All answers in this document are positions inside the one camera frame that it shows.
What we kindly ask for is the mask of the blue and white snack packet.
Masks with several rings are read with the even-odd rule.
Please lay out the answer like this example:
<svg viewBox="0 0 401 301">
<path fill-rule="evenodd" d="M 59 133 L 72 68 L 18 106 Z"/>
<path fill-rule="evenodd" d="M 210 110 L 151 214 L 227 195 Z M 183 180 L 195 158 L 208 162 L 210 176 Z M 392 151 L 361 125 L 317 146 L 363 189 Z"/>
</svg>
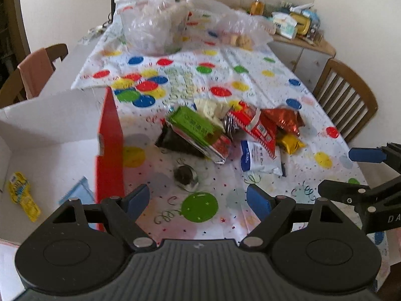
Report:
<svg viewBox="0 0 401 301">
<path fill-rule="evenodd" d="M 275 147 L 275 155 L 270 156 L 268 151 L 256 141 L 241 141 L 241 170 L 243 172 L 259 172 L 283 175 L 281 165 L 281 153 L 279 147 Z"/>
</svg>

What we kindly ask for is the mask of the yellow snack packet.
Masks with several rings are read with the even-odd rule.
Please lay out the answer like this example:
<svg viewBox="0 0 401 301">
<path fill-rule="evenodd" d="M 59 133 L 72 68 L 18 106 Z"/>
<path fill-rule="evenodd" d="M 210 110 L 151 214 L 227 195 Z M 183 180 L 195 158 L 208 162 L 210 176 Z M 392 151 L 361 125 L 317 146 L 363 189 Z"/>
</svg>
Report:
<svg viewBox="0 0 401 301">
<path fill-rule="evenodd" d="M 281 131 L 277 133 L 277 145 L 289 155 L 307 146 L 296 135 Z"/>
</svg>

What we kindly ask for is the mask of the black triangular snack packet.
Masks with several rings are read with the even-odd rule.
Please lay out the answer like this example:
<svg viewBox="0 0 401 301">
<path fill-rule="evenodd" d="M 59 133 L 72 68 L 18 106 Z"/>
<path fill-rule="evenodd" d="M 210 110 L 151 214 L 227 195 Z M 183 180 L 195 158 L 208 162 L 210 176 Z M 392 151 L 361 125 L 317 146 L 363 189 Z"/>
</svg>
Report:
<svg viewBox="0 0 401 301">
<path fill-rule="evenodd" d="M 205 155 L 199 149 L 186 141 L 183 137 L 179 136 L 166 123 L 162 126 L 162 132 L 156 139 L 155 146 L 172 152 L 184 153 L 202 159 L 205 158 Z"/>
</svg>

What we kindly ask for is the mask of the red checkered snack bag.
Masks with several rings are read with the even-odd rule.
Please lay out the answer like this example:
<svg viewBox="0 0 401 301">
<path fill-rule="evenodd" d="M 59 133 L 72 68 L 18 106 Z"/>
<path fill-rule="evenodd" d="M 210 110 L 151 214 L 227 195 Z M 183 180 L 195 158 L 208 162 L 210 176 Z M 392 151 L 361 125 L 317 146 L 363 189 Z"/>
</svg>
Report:
<svg viewBox="0 0 401 301">
<path fill-rule="evenodd" d="M 275 159 L 277 125 L 260 108 L 240 101 L 238 107 L 232 107 L 228 114 Z"/>
</svg>

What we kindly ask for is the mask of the shiny red-brown snack bag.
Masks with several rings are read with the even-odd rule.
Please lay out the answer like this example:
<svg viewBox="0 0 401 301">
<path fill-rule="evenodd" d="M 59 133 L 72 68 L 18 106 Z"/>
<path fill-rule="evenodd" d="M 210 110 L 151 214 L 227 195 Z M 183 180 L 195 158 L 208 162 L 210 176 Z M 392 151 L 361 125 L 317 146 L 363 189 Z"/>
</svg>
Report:
<svg viewBox="0 0 401 301">
<path fill-rule="evenodd" d="M 276 107 L 272 109 L 262 109 L 262 113 L 286 133 L 299 136 L 300 127 L 305 126 L 300 113 L 294 109 Z"/>
</svg>

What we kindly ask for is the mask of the green snack bar packet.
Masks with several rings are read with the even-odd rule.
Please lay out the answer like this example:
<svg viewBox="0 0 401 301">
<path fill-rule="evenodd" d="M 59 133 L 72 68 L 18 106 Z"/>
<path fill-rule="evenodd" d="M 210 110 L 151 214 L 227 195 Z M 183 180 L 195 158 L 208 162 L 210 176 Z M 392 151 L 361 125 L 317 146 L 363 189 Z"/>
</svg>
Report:
<svg viewBox="0 0 401 301">
<path fill-rule="evenodd" d="M 180 137 L 216 164 L 224 164 L 232 142 L 222 128 L 202 117 L 187 106 L 171 108 L 166 122 Z"/>
</svg>

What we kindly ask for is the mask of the dark silver striped snack packet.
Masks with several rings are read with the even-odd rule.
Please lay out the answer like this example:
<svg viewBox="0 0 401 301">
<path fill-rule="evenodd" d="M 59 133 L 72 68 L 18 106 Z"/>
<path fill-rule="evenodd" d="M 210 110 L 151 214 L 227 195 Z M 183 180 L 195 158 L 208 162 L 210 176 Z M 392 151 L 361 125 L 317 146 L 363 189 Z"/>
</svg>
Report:
<svg viewBox="0 0 401 301">
<path fill-rule="evenodd" d="M 225 135 L 231 141 L 234 141 L 235 134 L 240 131 L 241 127 L 237 124 L 237 121 L 230 113 L 225 115 L 225 117 L 222 119 L 222 123 L 224 126 Z"/>
</svg>

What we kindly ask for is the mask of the cream white snack packet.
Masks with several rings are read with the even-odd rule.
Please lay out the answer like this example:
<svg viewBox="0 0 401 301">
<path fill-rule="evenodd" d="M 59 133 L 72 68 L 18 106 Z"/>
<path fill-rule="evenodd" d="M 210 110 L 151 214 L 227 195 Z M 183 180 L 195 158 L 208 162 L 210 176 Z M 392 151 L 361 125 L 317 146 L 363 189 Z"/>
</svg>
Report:
<svg viewBox="0 0 401 301">
<path fill-rule="evenodd" d="M 231 106 L 212 99 L 195 99 L 196 112 L 211 121 L 216 126 L 224 129 L 222 119 L 229 112 Z"/>
</svg>

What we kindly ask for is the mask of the light blue packet in box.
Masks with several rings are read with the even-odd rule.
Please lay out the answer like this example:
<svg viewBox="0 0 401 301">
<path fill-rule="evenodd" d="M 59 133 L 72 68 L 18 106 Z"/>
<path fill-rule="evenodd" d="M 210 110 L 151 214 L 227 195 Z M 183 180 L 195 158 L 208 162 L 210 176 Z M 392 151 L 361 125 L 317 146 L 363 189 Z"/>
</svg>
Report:
<svg viewBox="0 0 401 301">
<path fill-rule="evenodd" d="M 80 199 L 82 204 L 94 204 L 94 193 L 89 187 L 86 177 L 82 177 L 59 201 L 61 205 L 70 199 Z"/>
</svg>

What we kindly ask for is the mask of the wooden chair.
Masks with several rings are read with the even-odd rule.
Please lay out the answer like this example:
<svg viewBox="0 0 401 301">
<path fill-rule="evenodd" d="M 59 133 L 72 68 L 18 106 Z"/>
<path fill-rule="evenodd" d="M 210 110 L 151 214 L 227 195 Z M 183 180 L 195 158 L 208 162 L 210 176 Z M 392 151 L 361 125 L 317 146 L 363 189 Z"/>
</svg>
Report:
<svg viewBox="0 0 401 301">
<path fill-rule="evenodd" d="M 30 53 L 1 87 L 1 108 L 38 97 L 56 70 L 54 62 L 69 53 L 66 44 L 55 44 Z"/>
<path fill-rule="evenodd" d="M 367 83 L 343 62 L 331 58 L 313 90 L 346 143 L 350 143 L 378 111 L 378 103 Z"/>
</svg>

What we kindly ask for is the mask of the yellow candy packet in box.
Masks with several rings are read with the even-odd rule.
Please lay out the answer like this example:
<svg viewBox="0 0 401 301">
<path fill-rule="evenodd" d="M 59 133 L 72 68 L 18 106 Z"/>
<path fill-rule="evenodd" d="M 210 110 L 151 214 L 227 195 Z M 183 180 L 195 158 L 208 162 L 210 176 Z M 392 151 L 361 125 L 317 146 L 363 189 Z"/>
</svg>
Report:
<svg viewBox="0 0 401 301">
<path fill-rule="evenodd" d="M 36 222 L 41 210 L 31 195 L 31 184 L 21 172 L 15 172 L 8 181 L 8 192 L 15 204 L 19 204 L 27 217 Z"/>
</svg>

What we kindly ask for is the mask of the colourful balloon birthday tablecloth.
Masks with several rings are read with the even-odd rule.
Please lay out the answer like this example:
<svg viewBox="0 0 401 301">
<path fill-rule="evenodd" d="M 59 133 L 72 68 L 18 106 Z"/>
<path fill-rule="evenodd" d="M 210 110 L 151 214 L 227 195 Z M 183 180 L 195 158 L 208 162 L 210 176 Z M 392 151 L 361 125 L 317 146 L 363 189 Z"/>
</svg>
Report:
<svg viewBox="0 0 401 301">
<path fill-rule="evenodd" d="M 269 46 L 246 50 L 230 44 L 226 25 L 253 19 L 212 0 L 116 0 L 114 21 L 76 77 L 74 88 L 109 86 L 124 133 L 124 185 L 150 188 L 138 224 L 163 239 L 240 240 L 258 219 L 247 204 L 255 184 L 311 204 L 325 179 L 362 184 L 348 146 L 308 88 Z M 264 155 L 266 168 L 242 170 L 241 142 L 262 146 L 228 118 L 243 103 L 299 111 L 298 149 Z M 164 116 L 183 108 L 224 131 L 228 155 L 205 156 L 190 144 L 157 147 Z"/>
</svg>

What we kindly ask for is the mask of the white tissue pack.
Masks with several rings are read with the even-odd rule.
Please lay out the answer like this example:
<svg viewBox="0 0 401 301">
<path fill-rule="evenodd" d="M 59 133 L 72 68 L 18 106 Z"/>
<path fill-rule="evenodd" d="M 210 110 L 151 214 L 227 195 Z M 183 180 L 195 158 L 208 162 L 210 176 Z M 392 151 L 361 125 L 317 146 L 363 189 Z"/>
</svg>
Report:
<svg viewBox="0 0 401 301">
<path fill-rule="evenodd" d="M 282 12 L 272 13 L 272 22 L 275 24 L 276 32 L 286 38 L 294 39 L 297 35 L 297 21 L 289 14 Z"/>
</svg>

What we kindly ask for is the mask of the wooden chair left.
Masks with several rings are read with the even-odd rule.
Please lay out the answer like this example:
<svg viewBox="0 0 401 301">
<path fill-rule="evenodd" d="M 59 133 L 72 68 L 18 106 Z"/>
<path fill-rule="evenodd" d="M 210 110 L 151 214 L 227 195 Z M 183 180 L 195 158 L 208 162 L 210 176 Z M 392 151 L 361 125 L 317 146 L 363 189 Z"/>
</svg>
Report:
<svg viewBox="0 0 401 301">
<path fill-rule="evenodd" d="M 38 97 L 56 70 L 54 62 L 69 53 L 66 44 L 55 44 L 30 53 L 1 87 L 1 108 Z"/>
</svg>

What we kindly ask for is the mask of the clear bag with pastries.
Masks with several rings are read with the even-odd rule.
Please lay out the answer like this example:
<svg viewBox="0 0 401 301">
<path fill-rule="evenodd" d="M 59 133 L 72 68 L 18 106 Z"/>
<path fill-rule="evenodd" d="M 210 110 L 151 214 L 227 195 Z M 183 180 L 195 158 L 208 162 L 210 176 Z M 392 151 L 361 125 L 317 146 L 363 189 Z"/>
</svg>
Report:
<svg viewBox="0 0 401 301">
<path fill-rule="evenodd" d="M 211 12 L 215 17 L 211 31 L 225 45 L 245 50 L 263 48 L 273 41 L 275 24 L 264 16 L 251 16 L 216 0 L 185 0 L 197 11 Z"/>
</svg>

